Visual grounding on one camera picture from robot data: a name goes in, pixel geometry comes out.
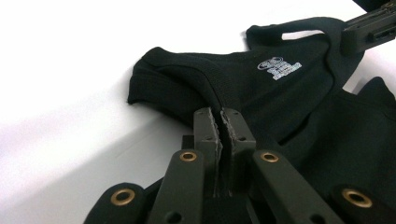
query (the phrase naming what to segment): black fabric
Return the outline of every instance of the black fabric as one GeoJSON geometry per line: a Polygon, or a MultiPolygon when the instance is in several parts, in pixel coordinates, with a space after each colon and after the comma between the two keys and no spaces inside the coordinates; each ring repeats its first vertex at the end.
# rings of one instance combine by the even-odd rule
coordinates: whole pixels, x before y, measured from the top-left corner
{"type": "MultiPolygon", "coordinates": [[[[362,58],[340,54],[344,27],[330,18],[252,26],[249,51],[227,55],[152,49],[134,66],[128,103],[159,105],[190,125],[202,107],[215,116],[223,107],[236,109],[258,148],[285,155],[323,198],[351,184],[396,208],[395,99],[380,78],[359,95],[342,91],[362,58]],[[282,40],[304,30],[324,34],[282,40]]],[[[247,218],[243,207],[229,206],[240,219],[216,221],[245,223],[236,222],[247,218]]],[[[211,212],[205,210],[208,220],[216,217],[211,212]]]]}

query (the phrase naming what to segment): white table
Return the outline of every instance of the white table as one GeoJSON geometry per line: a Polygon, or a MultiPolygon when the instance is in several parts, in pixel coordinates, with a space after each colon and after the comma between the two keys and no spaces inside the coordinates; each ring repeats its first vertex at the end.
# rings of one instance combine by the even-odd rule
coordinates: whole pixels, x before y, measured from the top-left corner
{"type": "MultiPolygon", "coordinates": [[[[244,31],[363,14],[342,1],[9,1],[0,4],[0,223],[82,223],[109,187],[164,175],[191,129],[128,105],[151,48],[244,51],[244,31]]],[[[345,86],[381,76],[396,93],[396,42],[366,51],[345,86]]]]}

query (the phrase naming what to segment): brass insert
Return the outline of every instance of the brass insert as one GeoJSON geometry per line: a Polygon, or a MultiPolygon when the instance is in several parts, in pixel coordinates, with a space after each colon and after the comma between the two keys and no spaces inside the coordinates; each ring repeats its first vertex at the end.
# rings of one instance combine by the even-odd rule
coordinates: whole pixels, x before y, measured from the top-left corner
{"type": "Polygon", "coordinates": [[[279,161],[279,157],[269,153],[269,152],[264,152],[260,155],[260,157],[262,158],[262,160],[264,161],[269,161],[269,162],[277,162],[279,161]]]}
{"type": "Polygon", "coordinates": [[[193,152],[183,152],[180,154],[180,159],[183,161],[195,161],[197,155],[193,152]]]}
{"type": "Polygon", "coordinates": [[[116,206],[123,206],[134,199],[134,191],[131,189],[119,189],[111,196],[111,202],[116,206]]]}
{"type": "Polygon", "coordinates": [[[354,205],[362,208],[369,208],[373,206],[373,202],[366,195],[356,191],[355,189],[344,189],[344,198],[354,205]]]}

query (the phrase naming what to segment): white logo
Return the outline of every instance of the white logo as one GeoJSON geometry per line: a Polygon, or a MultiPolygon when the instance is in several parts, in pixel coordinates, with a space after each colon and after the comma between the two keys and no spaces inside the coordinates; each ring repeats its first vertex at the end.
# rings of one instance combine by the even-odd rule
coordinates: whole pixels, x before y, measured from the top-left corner
{"type": "Polygon", "coordinates": [[[274,75],[274,80],[285,77],[301,67],[302,65],[300,63],[295,63],[294,65],[291,65],[287,62],[283,62],[283,58],[281,57],[273,57],[272,59],[262,62],[257,66],[259,70],[268,69],[267,72],[274,75]]]}

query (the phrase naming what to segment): white background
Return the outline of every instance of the white background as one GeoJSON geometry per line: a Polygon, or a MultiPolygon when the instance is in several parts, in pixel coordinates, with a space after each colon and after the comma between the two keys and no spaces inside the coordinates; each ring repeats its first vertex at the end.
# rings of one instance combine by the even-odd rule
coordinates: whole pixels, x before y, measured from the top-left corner
{"type": "MultiPolygon", "coordinates": [[[[340,1],[0,2],[0,223],[82,223],[109,187],[163,176],[191,130],[126,104],[149,49],[244,51],[244,31],[363,14],[340,1]]],[[[381,76],[396,92],[395,43],[368,50],[345,89],[381,76]]]]}

